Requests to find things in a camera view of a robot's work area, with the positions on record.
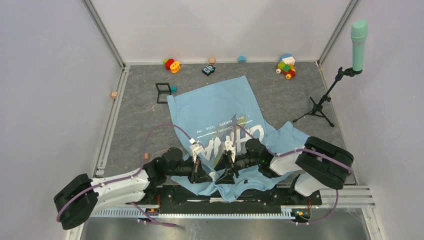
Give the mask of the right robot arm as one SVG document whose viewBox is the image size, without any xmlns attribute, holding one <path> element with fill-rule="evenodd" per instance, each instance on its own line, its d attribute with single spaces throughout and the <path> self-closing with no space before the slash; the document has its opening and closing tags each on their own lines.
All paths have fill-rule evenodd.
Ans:
<svg viewBox="0 0 424 240">
<path fill-rule="evenodd" d="M 236 155 L 232 144 L 224 143 L 223 155 L 215 167 L 224 172 L 215 180 L 216 184 L 233 185 L 242 170 L 254 166 L 269 179 L 303 170 L 288 191 L 293 203 L 302 204 L 319 189 L 341 190 L 353 173 L 354 156 L 350 152 L 315 136 L 308 137 L 300 148 L 286 153 L 270 152 L 257 138 L 249 139 L 245 149 L 244 154 Z"/>
</svg>

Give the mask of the light blue printed t-shirt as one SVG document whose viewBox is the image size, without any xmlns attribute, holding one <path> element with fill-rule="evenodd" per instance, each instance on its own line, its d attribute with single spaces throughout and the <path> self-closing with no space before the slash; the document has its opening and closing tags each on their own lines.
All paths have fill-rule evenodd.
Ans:
<svg viewBox="0 0 424 240">
<path fill-rule="evenodd" d="M 242 154 L 246 141 L 257 138 L 268 150 L 282 154 L 303 146 L 308 138 L 290 122 L 279 129 L 267 123 L 245 76 L 170 95 L 167 103 L 181 144 L 188 149 L 193 138 L 203 145 L 201 163 L 214 180 L 223 174 L 214 168 L 225 141 L 235 142 Z"/>
</svg>

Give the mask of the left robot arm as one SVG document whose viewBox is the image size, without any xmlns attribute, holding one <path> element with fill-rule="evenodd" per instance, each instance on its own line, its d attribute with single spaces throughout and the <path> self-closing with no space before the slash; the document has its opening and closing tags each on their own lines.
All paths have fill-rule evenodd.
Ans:
<svg viewBox="0 0 424 240">
<path fill-rule="evenodd" d="M 89 178 L 86 173 L 76 176 L 53 198 L 57 217 L 64 230 L 80 226 L 102 210 L 126 203 L 153 203 L 156 187 L 167 177 L 183 177 L 191 184 L 212 182 L 197 155 L 183 159 L 183 152 L 171 147 L 162 156 L 133 171 L 106 178 Z"/>
</svg>

